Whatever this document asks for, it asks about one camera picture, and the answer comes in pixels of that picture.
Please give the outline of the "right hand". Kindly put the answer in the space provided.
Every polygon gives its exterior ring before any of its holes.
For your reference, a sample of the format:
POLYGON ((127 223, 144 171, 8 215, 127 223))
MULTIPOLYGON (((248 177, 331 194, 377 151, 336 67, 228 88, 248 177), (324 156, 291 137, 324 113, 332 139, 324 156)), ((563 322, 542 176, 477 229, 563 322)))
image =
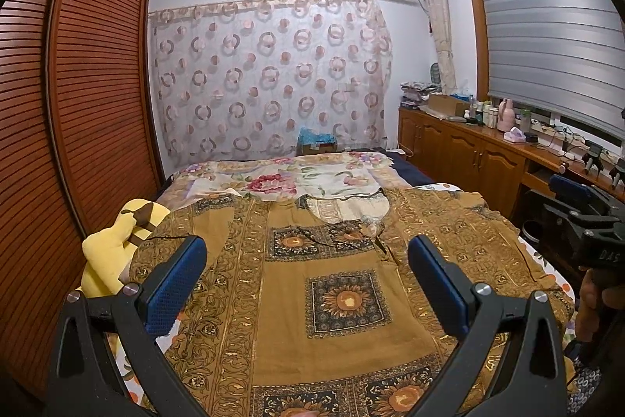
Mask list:
POLYGON ((594 278, 594 271, 587 269, 579 291, 575 339, 582 343, 589 343, 600 328, 600 304, 611 309, 624 309, 624 286, 601 289, 594 278))

